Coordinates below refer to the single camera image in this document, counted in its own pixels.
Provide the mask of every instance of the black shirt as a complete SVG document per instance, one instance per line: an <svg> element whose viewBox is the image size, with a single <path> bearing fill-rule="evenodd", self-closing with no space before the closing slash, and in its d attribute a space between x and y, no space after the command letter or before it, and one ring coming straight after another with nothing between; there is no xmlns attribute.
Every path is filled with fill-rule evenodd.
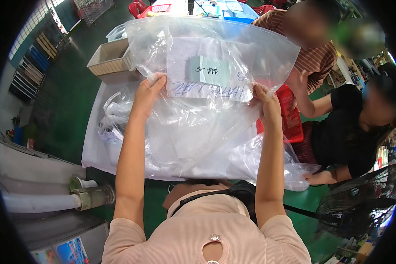
<svg viewBox="0 0 396 264"><path fill-rule="evenodd" d="M331 92L333 110L312 125L311 145L318 164L348 165L351 176L367 173L375 163L377 139L359 127L362 92L345 84Z"/></svg>

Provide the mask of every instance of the wire mesh cage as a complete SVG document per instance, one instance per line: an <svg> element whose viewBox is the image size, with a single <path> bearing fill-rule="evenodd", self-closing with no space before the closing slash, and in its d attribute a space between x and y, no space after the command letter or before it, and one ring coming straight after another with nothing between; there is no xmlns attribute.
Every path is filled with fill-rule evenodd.
<svg viewBox="0 0 396 264"><path fill-rule="evenodd" d="M349 181L324 196L316 214L322 228L340 237L370 233L396 204L396 165Z"/></svg>
<svg viewBox="0 0 396 264"><path fill-rule="evenodd" d="M113 0L75 0L75 4L88 27L114 5Z"/></svg>

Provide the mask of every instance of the brown striped shirt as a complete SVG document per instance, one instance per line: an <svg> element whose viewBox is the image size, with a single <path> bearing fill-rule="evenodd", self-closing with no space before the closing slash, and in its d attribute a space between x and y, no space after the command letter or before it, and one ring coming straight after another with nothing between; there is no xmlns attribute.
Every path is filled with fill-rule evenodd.
<svg viewBox="0 0 396 264"><path fill-rule="evenodd" d="M252 24L285 35L282 25L285 13L286 10L270 10ZM295 67L300 72L306 70L309 74L308 94L314 92L323 84L324 78L336 64L336 61L337 52L331 41L315 49L301 48L296 58Z"/></svg>

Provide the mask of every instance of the green floor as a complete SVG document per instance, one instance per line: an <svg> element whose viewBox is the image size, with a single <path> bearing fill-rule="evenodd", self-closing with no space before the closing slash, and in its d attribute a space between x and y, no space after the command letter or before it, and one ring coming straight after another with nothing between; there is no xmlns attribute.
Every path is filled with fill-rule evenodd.
<svg viewBox="0 0 396 264"><path fill-rule="evenodd" d="M34 111L40 115L47 113L44 115L50 115L51 118L48 123L32 123L26 128L26 132L36 138L36 150L76 164L81 163L86 126L101 82L86 65L96 48L106 42L106 34L115 26L133 18L128 10L131 1L114 0L114 3L116 6L106 11L90 28L83 22L78 24L69 34L71 44L59 51L48 68L40 91L42 100L35 106ZM248 4L259 6L260 2L249 0ZM321 90L312 94L313 100L322 96ZM114 186L114 175L95 168L88 168L86 174L88 179L95 179L99 184L108 183ZM161 204L167 194L168 185L172 183L145 180L144 225L147 237L165 219L165 210ZM304 192L285 191L284 202L315 210L326 192L327 186L310 187ZM113 206L90 210L108 222L113 217L113 211ZM316 234L317 220L295 213L290 213L289 216L308 247L313 263L324 262L342 244L343 239L327 233Z"/></svg>

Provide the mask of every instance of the metal pipe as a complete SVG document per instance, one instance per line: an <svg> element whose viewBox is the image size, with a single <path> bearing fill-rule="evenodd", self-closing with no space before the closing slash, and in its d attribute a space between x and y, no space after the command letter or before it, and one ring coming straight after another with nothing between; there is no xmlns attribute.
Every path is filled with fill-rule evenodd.
<svg viewBox="0 0 396 264"><path fill-rule="evenodd" d="M2 192L10 213L46 213L81 207L81 199L71 195L25 195Z"/></svg>

